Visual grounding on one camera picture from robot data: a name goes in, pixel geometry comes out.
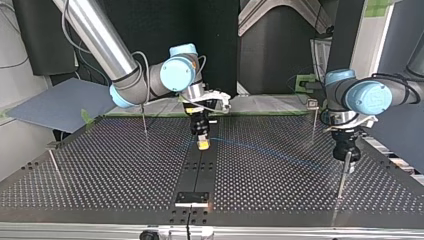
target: black wall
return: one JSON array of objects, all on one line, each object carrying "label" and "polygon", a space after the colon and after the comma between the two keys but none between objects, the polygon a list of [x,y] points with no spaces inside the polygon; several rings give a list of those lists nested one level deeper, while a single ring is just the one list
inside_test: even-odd
[{"label": "black wall", "polygon": [[[423,9],[422,0],[396,3],[379,72],[403,71],[424,31]],[[424,104],[394,107],[377,117],[371,135],[424,173]]]},{"label": "black wall", "polygon": [[[219,88],[230,95],[236,94],[238,78],[238,14],[239,0],[98,0],[110,17],[113,25],[121,35],[128,49],[146,53],[151,64],[156,64],[169,57],[169,48],[184,43],[194,43],[201,55],[208,58],[203,71],[204,81],[211,88]],[[31,48],[30,59],[39,59],[41,55],[49,59],[50,55],[61,56],[58,68],[49,61],[31,61],[37,66],[38,74],[52,76],[54,84],[69,77],[75,77],[74,55],[67,45],[55,50],[49,55],[45,46],[37,43],[49,42],[51,46],[63,43],[63,33],[60,28],[60,13],[51,0],[37,0],[36,5],[48,5],[49,8],[39,7],[34,11],[33,6],[24,4],[29,0],[15,0],[17,12],[32,12],[31,15],[21,14],[21,19],[27,22],[46,20],[54,26],[42,29],[43,25],[32,25],[24,31],[40,32],[43,34],[23,34],[27,49]],[[84,57],[100,69],[93,57]],[[87,68],[80,67],[78,72],[87,78]],[[100,75],[92,71],[96,79]]]}]

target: yellow object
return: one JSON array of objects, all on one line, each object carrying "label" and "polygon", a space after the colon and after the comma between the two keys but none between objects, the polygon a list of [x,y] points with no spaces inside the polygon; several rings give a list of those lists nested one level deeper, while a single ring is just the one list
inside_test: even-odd
[{"label": "yellow object", "polygon": [[194,108],[186,108],[186,112],[187,113],[193,113],[194,112]]},{"label": "yellow object", "polygon": [[208,150],[209,149],[209,140],[200,140],[197,142],[197,146],[199,147],[199,150]]}]

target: black metal plate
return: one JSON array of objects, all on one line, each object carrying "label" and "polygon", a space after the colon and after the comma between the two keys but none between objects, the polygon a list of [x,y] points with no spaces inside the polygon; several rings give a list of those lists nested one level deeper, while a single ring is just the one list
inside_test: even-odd
[{"label": "black metal plate", "polygon": [[195,146],[189,119],[146,120],[147,135],[141,118],[103,119],[54,151],[60,172],[45,154],[3,181],[0,221],[185,223],[174,193]]},{"label": "black metal plate", "polygon": [[262,227],[423,228],[424,187],[367,143],[337,201],[342,169],[334,140],[310,116],[223,117],[215,150],[202,162],[216,165],[207,225]]}]

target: gray panel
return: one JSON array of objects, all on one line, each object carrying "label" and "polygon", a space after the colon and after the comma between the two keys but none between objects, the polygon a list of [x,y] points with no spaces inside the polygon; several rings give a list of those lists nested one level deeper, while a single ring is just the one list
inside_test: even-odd
[{"label": "gray panel", "polygon": [[[221,118],[207,225],[263,227],[424,227],[424,187],[365,142],[362,160],[337,200],[342,169],[334,141],[312,132],[312,117]],[[199,175],[199,182],[207,174]]]},{"label": "gray panel", "polygon": [[[424,30],[424,1],[407,0],[396,3],[381,56],[379,72],[403,71]],[[424,105],[394,107],[377,116],[379,121],[370,130],[391,151],[424,173],[422,136]]]},{"label": "gray panel", "polygon": [[60,172],[46,155],[25,166],[0,184],[0,221],[169,224],[189,120],[147,124],[148,135],[141,118],[103,119],[54,152]]},{"label": "gray panel", "polygon": [[11,109],[7,115],[73,133],[86,124],[83,111],[95,118],[115,106],[108,87],[71,78]]}]

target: metal rod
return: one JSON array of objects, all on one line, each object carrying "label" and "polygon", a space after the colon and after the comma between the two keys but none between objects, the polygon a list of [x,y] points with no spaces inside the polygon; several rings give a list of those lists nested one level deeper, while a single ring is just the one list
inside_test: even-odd
[{"label": "metal rod", "polygon": [[96,0],[53,0],[112,80],[132,73],[137,64]]},{"label": "metal rod", "polygon": [[50,158],[52,159],[54,168],[59,172],[59,166],[56,163],[56,158],[54,157],[53,150],[49,149]]},{"label": "metal rod", "polygon": [[349,166],[350,166],[351,158],[352,158],[352,152],[348,152],[345,157],[345,162],[343,166],[343,172],[342,172],[342,177],[340,180],[340,186],[339,186],[339,192],[337,194],[337,198],[340,198],[342,196],[346,178],[347,178],[347,175],[349,174]]}]

